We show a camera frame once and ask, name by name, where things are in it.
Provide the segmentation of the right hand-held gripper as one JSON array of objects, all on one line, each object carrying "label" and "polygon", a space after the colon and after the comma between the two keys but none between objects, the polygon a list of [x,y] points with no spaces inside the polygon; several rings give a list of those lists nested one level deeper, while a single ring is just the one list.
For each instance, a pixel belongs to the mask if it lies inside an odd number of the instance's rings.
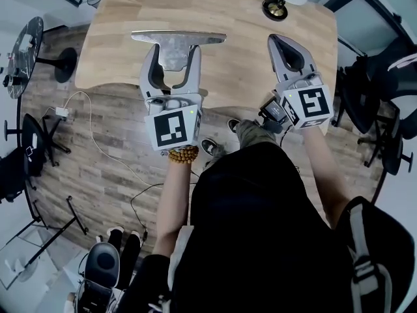
[{"label": "right hand-held gripper", "polygon": [[267,44],[278,80],[276,95],[291,124],[299,130],[322,125],[334,112],[329,87],[315,72],[317,67],[310,52],[281,35],[269,35]]}]

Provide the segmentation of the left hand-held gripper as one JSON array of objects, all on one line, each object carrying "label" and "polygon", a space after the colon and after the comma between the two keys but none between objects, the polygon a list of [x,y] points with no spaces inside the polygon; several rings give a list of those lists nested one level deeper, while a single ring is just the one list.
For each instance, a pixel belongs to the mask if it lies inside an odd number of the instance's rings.
[{"label": "left hand-held gripper", "polygon": [[192,46],[182,83],[172,88],[164,83],[159,63],[159,44],[148,52],[139,75],[139,88],[148,116],[145,126],[155,151],[196,146],[202,118],[203,97],[198,94],[201,79],[201,49]]}]

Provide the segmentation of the grey metal plate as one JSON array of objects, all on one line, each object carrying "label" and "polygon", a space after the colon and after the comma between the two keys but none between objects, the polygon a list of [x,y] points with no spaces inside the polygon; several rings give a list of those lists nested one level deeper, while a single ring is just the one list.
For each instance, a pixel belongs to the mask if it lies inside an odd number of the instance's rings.
[{"label": "grey metal plate", "polygon": [[201,31],[150,30],[133,31],[134,40],[158,44],[158,62],[164,70],[180,72],[188,64],[191,47],[205,44],[220,44],[227,38],[223,33]]}]

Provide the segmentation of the person's right forearm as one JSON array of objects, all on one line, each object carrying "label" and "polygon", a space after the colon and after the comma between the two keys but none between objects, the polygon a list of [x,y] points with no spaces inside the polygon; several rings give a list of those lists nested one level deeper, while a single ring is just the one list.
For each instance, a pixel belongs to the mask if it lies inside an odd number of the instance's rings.
[{"label": "person's right forearm", "polygon": [[301,133],[326,219],[334,229],[352,196],[322,130],[311,127]]}]

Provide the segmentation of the person's left forearm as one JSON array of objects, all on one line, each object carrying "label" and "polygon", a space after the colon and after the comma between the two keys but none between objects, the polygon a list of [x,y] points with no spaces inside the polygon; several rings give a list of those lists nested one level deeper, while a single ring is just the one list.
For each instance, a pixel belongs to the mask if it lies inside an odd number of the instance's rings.
[{"label": "person's left forearm", "polygon": [[181,228],[188,221],[191,164],[170,162],[156,214],[152,253],[170,257]]}]

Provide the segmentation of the black box device with label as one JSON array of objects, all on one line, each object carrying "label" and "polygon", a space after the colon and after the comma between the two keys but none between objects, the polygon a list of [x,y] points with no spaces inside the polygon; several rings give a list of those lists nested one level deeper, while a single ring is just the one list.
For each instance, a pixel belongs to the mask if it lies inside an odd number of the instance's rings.
[{"label": "black box device with label", "polygon": [[269,120],[279,125],[284,124],[287,116],[283,108],[278,104],[276,97],[272,97],[264,105],[261,106],[258,115],[264,119]]}]

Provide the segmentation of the person's left shoe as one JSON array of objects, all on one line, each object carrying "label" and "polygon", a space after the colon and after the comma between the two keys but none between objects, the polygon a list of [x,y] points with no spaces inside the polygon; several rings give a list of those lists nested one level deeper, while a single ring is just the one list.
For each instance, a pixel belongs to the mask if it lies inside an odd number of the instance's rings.
[{"label": "person's left shoe", "polygon": [[213,157],[215,150],[218,148],[218,144],[210,138],[204,138],[201,141],[201,147],[206,154]]}]

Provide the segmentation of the person's camouflage trousers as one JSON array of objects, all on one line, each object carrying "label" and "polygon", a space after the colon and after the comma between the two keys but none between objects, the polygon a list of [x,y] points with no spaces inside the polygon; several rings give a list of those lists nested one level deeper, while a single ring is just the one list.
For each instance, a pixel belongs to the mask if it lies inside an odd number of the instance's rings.
[{"label": "person's camouflage trousers", "polygon": [[[262,142],[269,142],[277,145],[276,137],[273,133],[265,130],[257,121],[244,119],[237,125],[237,138],[240,149],[249,147]],[[214,156],[205,164],[203,170],[209,169],[216,161],[227,155],[223,145],[218,144],[218,148],[214,152]]]}]

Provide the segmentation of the black office chair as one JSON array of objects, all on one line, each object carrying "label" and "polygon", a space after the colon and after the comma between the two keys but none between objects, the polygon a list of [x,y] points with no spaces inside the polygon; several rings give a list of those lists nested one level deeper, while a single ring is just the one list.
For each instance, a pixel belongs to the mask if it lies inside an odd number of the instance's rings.
[{"label": "black office chair", "polygon": [[347,113],[353,125],[362,134],[375,128],[376,139],[360,138],[357,144],[372,144],[373,154],[365,167],[370,167],[376,158],[382,158],[382,151],[390,138],[394,139],[399,130],[399,110],[394,110],[393,117],[379,115],[381,100],[377,88],[371,80],[378,63],[375,58],[358,56],[350,67],[340,68],[336,76],[335,95],[340,98],[338,118],[332,121],[338,127],[344,113]]},{"label": "black office chair", "polygon": [[22,147],[17,147],[6,157],[0,157],[0,203],[6,200],[14,201],[26,188],[26,184],[36,190],[33,186]]},{"label": "black office chair", "polygon": [[54,159],[53,149],[58,149],[66,154],[71,150],[63,145],[56,143],[53,136],[61,121],[65,118],[57,118],[51,128],[48,130],[46,121],[49,115],[42,117],[42,126],[30,114],[26,113],[22,124],[22,148],[25,155],[25,171],[29,177],[40,177],[44,164],[47,159],[53,167],[59,166],[59,162]]},{"label": "black office chair", "polygon": [[400,109],[393,103],[394,117],[388,121],[388,128],[382,147],[382,165],[391,175],[397,175],[401,161],[409,164],[408,172],[412,170],[414,153],[410,156],[403,154],[403,140],[411,140],[417,136],[417,109],[406,118],[400,118]]}]

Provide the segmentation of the black bag with white stripes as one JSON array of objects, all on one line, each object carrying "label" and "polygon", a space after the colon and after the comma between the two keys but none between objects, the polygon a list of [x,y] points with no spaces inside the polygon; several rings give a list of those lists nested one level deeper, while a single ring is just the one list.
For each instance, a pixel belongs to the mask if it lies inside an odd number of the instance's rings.
[{"label": "black bag with white stripes", "polygon": [[357,57],[353,67],[383,101],[417,96],[417,45],[397,38],[377,55]]}]

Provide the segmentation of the round black table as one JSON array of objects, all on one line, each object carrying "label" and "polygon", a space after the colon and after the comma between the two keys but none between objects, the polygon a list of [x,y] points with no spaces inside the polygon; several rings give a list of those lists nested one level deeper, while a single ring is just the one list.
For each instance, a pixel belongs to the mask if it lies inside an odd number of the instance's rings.
[{"label": "round black table", "polygon": [[[31,78],[36,63],[51,65],[54,67],[54,76],[57,82],[65,83],[73,75],[76,69],[78,55],[74,48],[64,49],[57,59],[43,59],[38,56],[44,32],[44,22],[40,16],[32,18],[18,35],[5,75],[19,76],[22,79],[20,85],[5,87],[10,98],[17,100],[25,91]],[[24,34],[33,36],[33,47],[27,52],[20,52],[19,46]]]}]

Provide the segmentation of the person's black shirt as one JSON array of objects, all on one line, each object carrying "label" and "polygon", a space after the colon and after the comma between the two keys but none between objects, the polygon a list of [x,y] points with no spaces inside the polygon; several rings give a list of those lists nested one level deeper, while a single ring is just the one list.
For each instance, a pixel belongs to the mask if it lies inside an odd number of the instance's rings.
[{"label": "person's black shirt", "polygon": [[117,313],[352,313],[351,258],[319,216],[288,156],[263,142],[204,171],[191,236],[169,259],[148,256]]}]

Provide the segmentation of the gray and black device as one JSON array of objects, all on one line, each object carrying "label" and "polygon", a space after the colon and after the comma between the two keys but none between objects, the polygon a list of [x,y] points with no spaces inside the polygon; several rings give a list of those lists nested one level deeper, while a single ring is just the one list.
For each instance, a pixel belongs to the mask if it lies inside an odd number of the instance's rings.
[{"label": "gray and black device", "polygon": [[107,243],[96,243],[89,251],[83,280],[75,294],[74,313],[106,313],[119,281],[120,257]]}]

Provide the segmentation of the white standing fan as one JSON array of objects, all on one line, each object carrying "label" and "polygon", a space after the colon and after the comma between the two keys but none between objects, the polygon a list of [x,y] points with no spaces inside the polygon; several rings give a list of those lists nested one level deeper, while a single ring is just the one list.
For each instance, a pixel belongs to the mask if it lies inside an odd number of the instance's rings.
[{"label": "white standing fan", "polygon": [[37,260],[27,266],[25,266],[24,262],[24,258],[17,258],[11,262],[5,260],[9,273],[19,282],[27,282],[34,275],[38,266]]}]

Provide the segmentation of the black metal frame stand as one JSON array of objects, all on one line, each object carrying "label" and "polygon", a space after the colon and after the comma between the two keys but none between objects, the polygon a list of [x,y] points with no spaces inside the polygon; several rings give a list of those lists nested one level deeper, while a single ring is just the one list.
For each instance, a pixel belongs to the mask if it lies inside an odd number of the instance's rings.
[{"label": "black metal frame stand", "polygon": [[[72,196],[66,198],[66,204],[72,218],[61,227],[46,224],[44,217],[38,210],[37,202],[34,201],[31,203],[31,207],[36,211],[34,219],[0,248],[0,285],[2,285],[5,290],[9,290],[17,281],[16,278],[9,273],[5,265],[5,260],[11,262],[17,258],[24,258],[25,266],[33,263],[35,260],[38,261],[41,255],[73,224],[77,224],[84,235],[88,234],[89,229],[81,222],[81,219],[73,206],[72,200]],[[47,231],[50,238],[41,243],[29,240],[28,236],[37,230]]]}]

